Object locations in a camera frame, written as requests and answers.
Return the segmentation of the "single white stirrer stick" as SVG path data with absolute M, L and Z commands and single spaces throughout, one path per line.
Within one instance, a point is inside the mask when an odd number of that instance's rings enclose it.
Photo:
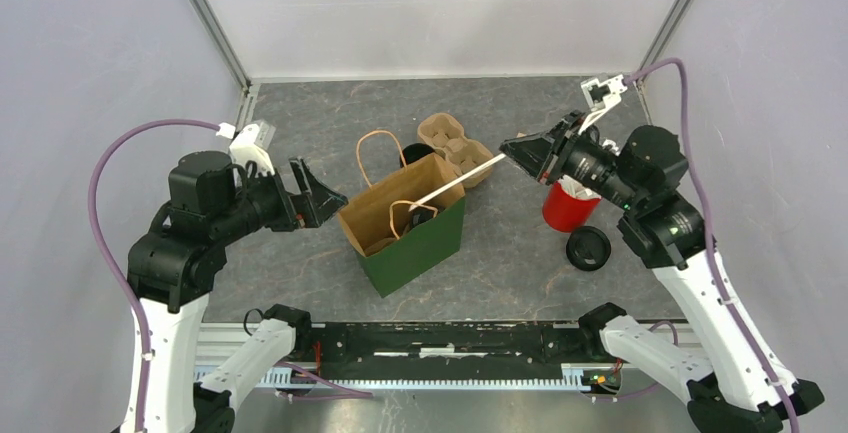
M 475 177 L 475 176 L 478 176 L 478 175 L 484 173 L 485 171 L 492 168 L 496 163 L 498 163 L 499 161 L 501 161 L 505 158 L 506 158 L 506 155 L 504 153 L 496 155 L 492 159 L 490 159 L 490 160 L 484 162 L 483 164 L 473 168 L 469 172 L 462 174 L 461 176 L 457 177 L 456 179 L 449 181 L 445 185 L 443 185 L 443 186 L 437 188 L 436 190 L 428 193 L 427 195 L 423 196 L 419 200 L 414 201 L 409 206 L 408 210 L 413 211 L 416 208 L 425 206 L 426 203 L 429 202 L 430 200 L 435 199 L 436 197 L 438 197 L 442 193 L 445 193 L 446 191 L 450 190 L 454 186 L 459 185 L 459 184 L 463 183 L 464 181 L 471 179 L 472 177 Z

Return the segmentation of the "brown paper bag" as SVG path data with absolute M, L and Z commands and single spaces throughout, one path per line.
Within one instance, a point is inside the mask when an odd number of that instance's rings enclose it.
M 373 130 L 356 143 L 355 157 L 367 188 L 339 212 L 339 221 L 354 251 L 361 256 L 365 256 L 365 248 L 382 238 L 393 236 L 398 241 L 410 220 L 409 206 L 458 177 L 448 162 L 433 153 L 400 167 L 379 181 L 370 180 L 360 149 L 366 139 L 376 135 L 390 137 L 397 151 L 402 150 L 398 139 L 387 130 Z M 465 196 L 465 189 L 459 184 L 430 200 L 425 206 L 443 212 Z

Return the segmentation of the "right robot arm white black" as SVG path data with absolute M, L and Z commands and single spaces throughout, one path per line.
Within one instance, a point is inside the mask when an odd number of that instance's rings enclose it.
M 688 163 L 675 134 L 642 125 L 614 150 L 575 111 L 549 131 L 503 141 L 500 151 L 541 183 L 569 177 L 619 207 L 624 242 L 671 294 L 704 351 L 694 356 L 607 303 L 579 320 L 585 358 L 611 355 L 637 367 L 685 405 L 701 432 L 778 432 L 823 403 L 820 387 L 770 350 L 700 210 L 679 193 Z

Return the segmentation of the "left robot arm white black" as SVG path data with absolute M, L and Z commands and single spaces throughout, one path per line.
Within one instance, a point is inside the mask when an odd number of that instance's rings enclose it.
M 149 337 L 141 358 L 145 431 L 229 432 L 241 404 L 278 361 L 312 352 L 310 314 L 277 304 L 220 366 L 195 375 L 202 319 L 227 248 L 261 229 L 320 227 L 347 204 L 302 159 L 290 165 L 297 193 L 278 174 L 262 174 L 254 162 L 240 166 L 221 151 L 188 154 L 171 170 L 169 200 L 128 253 L 128 284 Z

